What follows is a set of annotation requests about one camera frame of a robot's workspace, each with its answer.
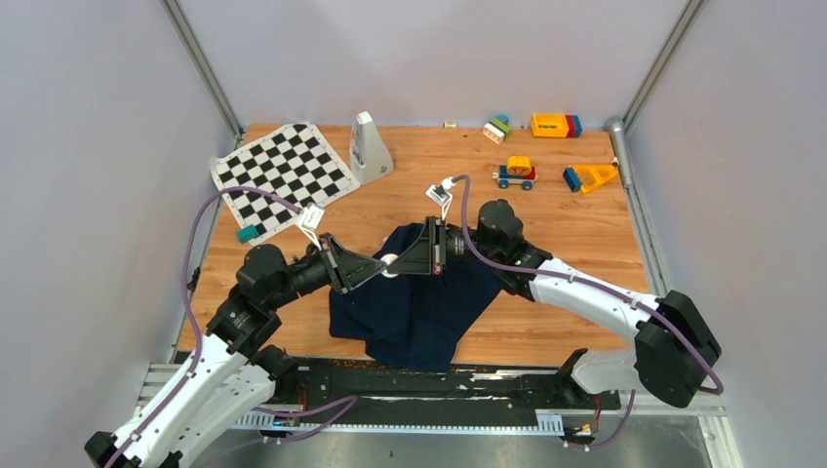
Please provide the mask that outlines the navy blue garment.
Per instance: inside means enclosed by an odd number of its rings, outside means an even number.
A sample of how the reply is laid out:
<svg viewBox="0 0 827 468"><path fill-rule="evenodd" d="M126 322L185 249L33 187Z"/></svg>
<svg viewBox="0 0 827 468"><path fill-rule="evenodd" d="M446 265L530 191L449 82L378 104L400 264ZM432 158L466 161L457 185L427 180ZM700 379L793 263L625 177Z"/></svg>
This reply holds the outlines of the navy blue garment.
<svg viewBox="0 0 827 468"><path fill-rule="evenodd" d="M445 372L462 336L501 285L486 264L455 263L439 276L379 275L354 292L329 294L330 335L362 340L379 363Z"/></svg>

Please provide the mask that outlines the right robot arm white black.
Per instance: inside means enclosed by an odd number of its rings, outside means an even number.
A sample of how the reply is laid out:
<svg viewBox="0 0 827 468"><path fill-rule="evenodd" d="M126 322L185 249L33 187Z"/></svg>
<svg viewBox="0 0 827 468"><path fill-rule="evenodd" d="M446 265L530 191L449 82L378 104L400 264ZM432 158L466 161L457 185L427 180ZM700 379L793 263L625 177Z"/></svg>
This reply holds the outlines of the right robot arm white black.
<svg viewBox="0 0 827 468"><path fill-rule="evenodd" d="M384 272L438 275L479 260L507 293L566 309L621 337L625 349L578 350L566 361L568 372L556 383L570 407L609 390L646 390L680 409L699 392L722 393L713 373L722 347L688 295L635 292L585 274L527 241L523 228L503 199L481 207L474 229L430 217L412 246L383 257Z"/></svg>

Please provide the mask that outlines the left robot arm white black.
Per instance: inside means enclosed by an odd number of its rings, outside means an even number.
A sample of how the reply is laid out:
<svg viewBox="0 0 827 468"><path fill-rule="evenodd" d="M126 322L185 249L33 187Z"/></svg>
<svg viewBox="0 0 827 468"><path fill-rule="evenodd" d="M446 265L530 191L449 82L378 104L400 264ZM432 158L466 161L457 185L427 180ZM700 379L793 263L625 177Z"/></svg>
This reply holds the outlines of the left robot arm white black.
<svg viewBox="0 0 827 468"><path fill-rule="evenodd" d="M274 245L250 249L236 286L185 363L136 416L85 444L93 465L191 467L254 406L290 401L298 390L295 364L267 342L281 325L277 310L325 286L348 293L386 268L330 234L294 262Z"/></svg>

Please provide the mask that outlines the teal block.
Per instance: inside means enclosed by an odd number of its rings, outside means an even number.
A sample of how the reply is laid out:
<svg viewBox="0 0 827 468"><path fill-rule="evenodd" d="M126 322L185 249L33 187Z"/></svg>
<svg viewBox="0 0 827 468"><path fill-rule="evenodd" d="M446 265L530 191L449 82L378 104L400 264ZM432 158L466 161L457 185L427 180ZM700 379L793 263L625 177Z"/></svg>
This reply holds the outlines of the teal block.
<svg viewBox="0 0 827 468"><path fill-rule="evenodd" d="M236 238L241 244L249 243L258 236L259 233L255 225L245 226L236 232Z"/></svg>

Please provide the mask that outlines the white metronome-shaped object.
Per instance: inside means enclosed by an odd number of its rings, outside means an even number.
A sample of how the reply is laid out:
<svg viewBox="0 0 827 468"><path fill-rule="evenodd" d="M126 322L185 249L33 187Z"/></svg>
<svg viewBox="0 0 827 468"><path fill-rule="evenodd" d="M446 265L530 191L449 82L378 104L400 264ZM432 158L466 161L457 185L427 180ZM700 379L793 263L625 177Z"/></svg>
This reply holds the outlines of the white metronome-shaped object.
<svg viewBox="0 0 827 468"><path fill-rule="evenodd" d="M394 172L394 161L368 111L356 115L349 145L350 171L361 185Z"/></svg>

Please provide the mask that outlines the checkerboard calibration mat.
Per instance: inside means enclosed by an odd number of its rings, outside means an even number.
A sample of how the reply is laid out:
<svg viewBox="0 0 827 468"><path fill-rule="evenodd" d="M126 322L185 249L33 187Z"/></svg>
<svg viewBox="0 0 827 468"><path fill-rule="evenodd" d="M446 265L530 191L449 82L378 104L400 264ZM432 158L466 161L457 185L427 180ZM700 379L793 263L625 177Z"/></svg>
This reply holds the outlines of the checkerboard calibration mat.
<svg viewBox="0 0 827 468"><path fill-rule="evenodd" d="M218 190L247 186L273 193L303 208L322 208L356 191L361 184L317 126L288 124L230 154L214 158L210 171ZM255 225L256 246L294 224L296 213L251 192L222 196L239 230Z"/></svg>

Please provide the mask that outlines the toy car with yellow top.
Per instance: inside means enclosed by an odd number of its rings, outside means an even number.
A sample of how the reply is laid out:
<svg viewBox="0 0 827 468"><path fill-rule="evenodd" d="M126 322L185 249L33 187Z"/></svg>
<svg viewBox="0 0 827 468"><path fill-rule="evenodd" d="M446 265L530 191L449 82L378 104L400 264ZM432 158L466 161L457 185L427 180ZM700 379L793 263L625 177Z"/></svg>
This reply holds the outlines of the toy car with yellow top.
<svg viewBox="0 0 827 468"><path fill-rule="evenodd" d="M499 188L505 189L518 185L523 190L532 190L537 179L536 168L529 156L509 156L505 164L499 165L492 174Z"/></svg>

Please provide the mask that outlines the white green blue brick stack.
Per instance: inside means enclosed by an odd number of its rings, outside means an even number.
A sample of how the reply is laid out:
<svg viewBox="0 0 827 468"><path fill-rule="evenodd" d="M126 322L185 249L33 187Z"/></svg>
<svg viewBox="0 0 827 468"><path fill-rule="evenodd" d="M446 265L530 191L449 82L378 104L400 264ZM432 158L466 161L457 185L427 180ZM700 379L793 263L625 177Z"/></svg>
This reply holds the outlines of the white green blue brick stack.
<svg viewBox="0 0 827 468"><path fill-rule="evenodd" d="M483 126L483 135L496 144L502 144L512 132L509 117L504 114L494 116Z"/></svg>

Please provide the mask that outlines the orange blue toy ramp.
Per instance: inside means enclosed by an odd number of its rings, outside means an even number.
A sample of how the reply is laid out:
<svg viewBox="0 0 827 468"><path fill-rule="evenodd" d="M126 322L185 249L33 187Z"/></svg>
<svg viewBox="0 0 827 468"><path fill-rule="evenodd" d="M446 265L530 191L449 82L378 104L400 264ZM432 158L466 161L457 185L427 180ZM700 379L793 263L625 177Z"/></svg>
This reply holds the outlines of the orange blue toy ramp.
<svg viewBox="0 0 827 468"><path fill-rule="evenodd" d="M619 175L613 164L572 165L563 171L563 179L572 193L590 193Z"/></svg>

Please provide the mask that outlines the yellow red blue brick box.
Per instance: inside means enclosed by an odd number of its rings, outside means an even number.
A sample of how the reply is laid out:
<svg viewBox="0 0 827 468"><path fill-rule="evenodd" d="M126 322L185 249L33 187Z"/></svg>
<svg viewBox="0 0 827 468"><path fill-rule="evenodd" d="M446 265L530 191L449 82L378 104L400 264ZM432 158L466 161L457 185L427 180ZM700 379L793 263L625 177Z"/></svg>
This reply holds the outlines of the yellow red blue brick box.
<svg viewBox="0 0 827 468"><path fill-rule="evenodd" d="M582 125L577 115L534 113L531 118L534 137L578 138Z"/></svg>

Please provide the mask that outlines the grey metal pipe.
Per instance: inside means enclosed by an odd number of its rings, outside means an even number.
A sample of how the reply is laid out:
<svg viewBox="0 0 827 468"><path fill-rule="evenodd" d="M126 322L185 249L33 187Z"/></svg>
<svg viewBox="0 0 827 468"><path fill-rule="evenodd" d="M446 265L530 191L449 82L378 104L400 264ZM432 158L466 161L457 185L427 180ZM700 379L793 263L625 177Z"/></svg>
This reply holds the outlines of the grey metal pipe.
<svg viewBox="0 0 827 468"><path fill-rule="evenodd" d="M634 186L633 167L623 119L609 118L606 129L610 136L614 157L617 159L622 186L630 189Z"/></svg>

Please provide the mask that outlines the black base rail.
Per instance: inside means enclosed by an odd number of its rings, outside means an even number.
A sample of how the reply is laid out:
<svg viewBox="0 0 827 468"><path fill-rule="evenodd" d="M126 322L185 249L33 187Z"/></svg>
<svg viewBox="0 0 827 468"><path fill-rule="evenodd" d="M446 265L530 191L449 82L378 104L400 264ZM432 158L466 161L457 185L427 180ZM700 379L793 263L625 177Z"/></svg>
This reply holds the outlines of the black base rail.
<svg viewBox="0 0 827 468"><path fill-rule="evenodd" d="M554 368L460 364L434 372L322 358L297 359L268 402L308 411L349 396L358 400L340 419L347 425L529 427L540 410L590 419L621 407L616 392L589 395Z"/></svg>

